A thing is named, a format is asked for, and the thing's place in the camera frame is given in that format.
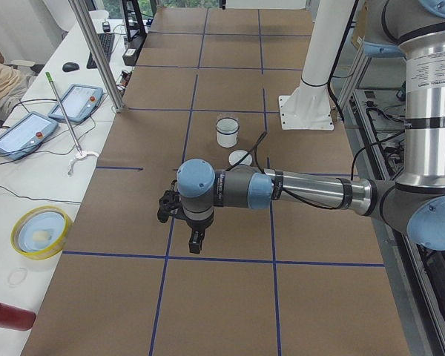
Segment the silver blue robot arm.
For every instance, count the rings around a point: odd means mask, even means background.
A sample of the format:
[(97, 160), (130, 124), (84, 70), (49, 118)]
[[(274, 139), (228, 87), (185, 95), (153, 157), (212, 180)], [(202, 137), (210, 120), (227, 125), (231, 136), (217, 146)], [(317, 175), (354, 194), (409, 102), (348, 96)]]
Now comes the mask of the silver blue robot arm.
[(350, 181), (247, 165), (217, 171), (190, 159), (159, 200), (158, 218), (187, 223), (191, 252), (201, 251), (215, 208), (264, 209), (275, 200), (350, 209), (445, 251), (445, 1), (371, 1), (365, 43), (406, 57), (403, 173), (395, 181)]

